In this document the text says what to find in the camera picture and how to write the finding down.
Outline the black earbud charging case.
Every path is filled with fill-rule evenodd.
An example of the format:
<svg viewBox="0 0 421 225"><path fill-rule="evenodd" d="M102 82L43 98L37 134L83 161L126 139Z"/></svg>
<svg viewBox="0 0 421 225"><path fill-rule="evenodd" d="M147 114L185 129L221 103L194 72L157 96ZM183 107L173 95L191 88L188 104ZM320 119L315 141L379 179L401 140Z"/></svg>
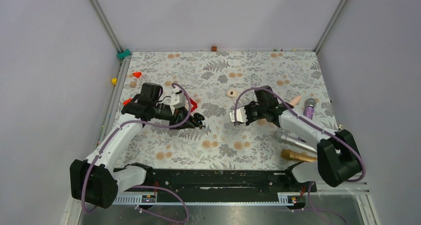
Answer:
<svg viewBox="0 0 421 225"><path fill-rule="evenodd" d="M196 127L202 128L204 127L203 121L205 120L205 117L200 113L194 113L193 114L193 123Z"/></svg>

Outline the beige earbud charging case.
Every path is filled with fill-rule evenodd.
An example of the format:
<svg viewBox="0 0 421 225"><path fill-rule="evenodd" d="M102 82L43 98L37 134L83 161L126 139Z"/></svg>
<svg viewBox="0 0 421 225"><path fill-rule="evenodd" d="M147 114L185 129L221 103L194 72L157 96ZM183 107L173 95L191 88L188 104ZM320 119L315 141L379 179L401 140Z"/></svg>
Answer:
<svg viewBox="0 0 421 225"><path fill-rule="evenodd" d="M236 98L238 96L238 92L234 89L229 89L226 92L226 96L229 97L229 98Z"/></svg>

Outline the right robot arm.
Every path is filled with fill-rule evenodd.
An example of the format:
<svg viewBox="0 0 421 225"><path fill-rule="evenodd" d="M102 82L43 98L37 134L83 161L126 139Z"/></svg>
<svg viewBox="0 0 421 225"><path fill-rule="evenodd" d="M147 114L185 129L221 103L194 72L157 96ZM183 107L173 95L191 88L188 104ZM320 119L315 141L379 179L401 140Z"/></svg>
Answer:
<svg viewBox="0 0 421 225"><path fill-rule="evenodd" d="M291 168L284 181L287 189L297 191L305 182L320 180L337 187L343 182L359 182L366 176L365 163L351 132L329 129L298 114L269 86L253 87L252 91L257 101L243 107L235 104L231 115L234 124L250 125L265 119L304 139L317 152L315 162L301 162Z"/></svg>

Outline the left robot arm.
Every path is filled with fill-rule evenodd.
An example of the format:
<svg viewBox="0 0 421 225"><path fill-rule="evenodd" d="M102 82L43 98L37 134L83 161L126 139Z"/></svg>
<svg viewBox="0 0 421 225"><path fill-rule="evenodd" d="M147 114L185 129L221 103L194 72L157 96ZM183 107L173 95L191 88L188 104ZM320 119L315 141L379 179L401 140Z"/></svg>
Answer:
<svg viewBox="0 0 421 225"><path fill-rule="evenodd" d="M84 160L70 165L70 192L74 199L101 208L112 205L117 195L138 186L147 191L154 178L145 165L128 165L116 171L117 160L130 141L146 125L169 130L204 128L205 117L192 112L192 102L185 89L172 84L168 104L160 98L163 87L143 83L140 93L126 103L117 123L101 144Z"/></svg>

